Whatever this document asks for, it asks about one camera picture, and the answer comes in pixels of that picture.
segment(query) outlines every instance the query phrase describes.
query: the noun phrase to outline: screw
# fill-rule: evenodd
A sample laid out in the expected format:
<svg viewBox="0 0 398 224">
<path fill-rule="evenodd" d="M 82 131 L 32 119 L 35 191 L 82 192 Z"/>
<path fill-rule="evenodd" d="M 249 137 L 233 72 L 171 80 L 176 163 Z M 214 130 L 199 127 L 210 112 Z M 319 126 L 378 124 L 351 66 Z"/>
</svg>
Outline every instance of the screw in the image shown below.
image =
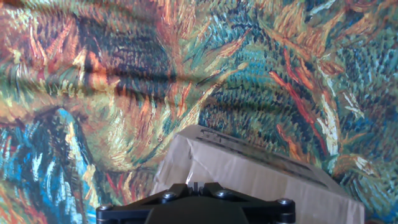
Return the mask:
<svg viewBox="0 0 398 224">
<path fill-rule="evenodd" d="M 99 206 L 99 209 L 102 210 L 102 211 L 109 210 L 111 208 L 113 208 L 112 204 L 106 204 L 106 205 Z"/>
<path fill-rule="evenodd" d="M 288 205 L 290 204 L 292 201 L 289 198 L 280 198 L 278 199 L 278 203 L 282 204 L 282 205 Z"/>
<path fill-rule="evenodd" d="M 229 194 L 231 194 L 231 192 L 229 192 L 228 190 L 219 190 L 216 192 L 216 196 L 219 198 L 225 198 Z"/>
<path fill-rule="evenodd" d="M 174 192 L 166 192 L 163 194 L 164 199 L 172 199 L 175 198 L 177 195 Z"/>
</svg>

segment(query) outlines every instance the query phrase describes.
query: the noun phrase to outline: van gogh style painting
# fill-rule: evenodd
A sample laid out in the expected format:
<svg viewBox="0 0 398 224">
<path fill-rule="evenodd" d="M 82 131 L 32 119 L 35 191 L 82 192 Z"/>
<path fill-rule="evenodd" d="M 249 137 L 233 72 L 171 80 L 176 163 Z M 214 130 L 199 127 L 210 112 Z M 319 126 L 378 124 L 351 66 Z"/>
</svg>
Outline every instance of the van gogh style painting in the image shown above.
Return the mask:
<svg viewBox="0 0 398 224">
<path fill-rule="evenodd" d="M 200 124 L 398 221 L 397 0 L 0 0 L 0 223 L 94 223 Z"/>
</svg>

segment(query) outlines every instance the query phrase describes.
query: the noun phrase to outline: brushstroke pattern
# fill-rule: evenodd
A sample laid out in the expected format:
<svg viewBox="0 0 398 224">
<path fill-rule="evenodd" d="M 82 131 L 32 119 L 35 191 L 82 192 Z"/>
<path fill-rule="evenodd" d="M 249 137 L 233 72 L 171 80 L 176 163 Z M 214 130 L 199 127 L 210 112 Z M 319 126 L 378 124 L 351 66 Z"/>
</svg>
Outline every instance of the brushstroke pattern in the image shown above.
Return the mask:
<svg viewBox="0 0 398 224">
<path fill-rule="evenodd" d="M 397 220 L 395 0 L 0 1 L 0 222 L 148 196 L 200 124 L 321 167 Z"/>
</svg>

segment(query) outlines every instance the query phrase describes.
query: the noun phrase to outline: black mount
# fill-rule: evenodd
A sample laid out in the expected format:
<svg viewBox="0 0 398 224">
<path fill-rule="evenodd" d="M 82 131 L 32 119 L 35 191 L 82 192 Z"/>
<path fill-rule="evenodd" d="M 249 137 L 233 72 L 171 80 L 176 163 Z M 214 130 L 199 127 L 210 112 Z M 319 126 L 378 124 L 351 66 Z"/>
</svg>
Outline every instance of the black mount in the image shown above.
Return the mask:
<svg viewBox="0 0 398 224">
<path fill-rule="evenodd" d="M 125 206 L 102 205 L 97 224 L 285 224 L 295 223 L 295 203 L 263 201 L 224 189 L 219 183 L 173 184 Z"/>
</svg>

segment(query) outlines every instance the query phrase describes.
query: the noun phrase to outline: brown cardboard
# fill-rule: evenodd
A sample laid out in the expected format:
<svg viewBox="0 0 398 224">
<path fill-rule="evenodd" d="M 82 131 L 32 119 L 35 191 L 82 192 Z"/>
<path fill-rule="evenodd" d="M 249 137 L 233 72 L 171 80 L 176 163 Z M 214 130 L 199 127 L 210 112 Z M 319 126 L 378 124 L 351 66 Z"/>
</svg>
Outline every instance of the brown cardboard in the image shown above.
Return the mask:
<svg viewBox="0 0 398 224">
<path fill-rule="evenodd" d="M 152 193 L 189 181 L 219 182 L 263 200 L 291 198 L 299 224 L 364 223 L 363 204 L 323 170 L 197 125 L 171 142 Z"/>
</svg>

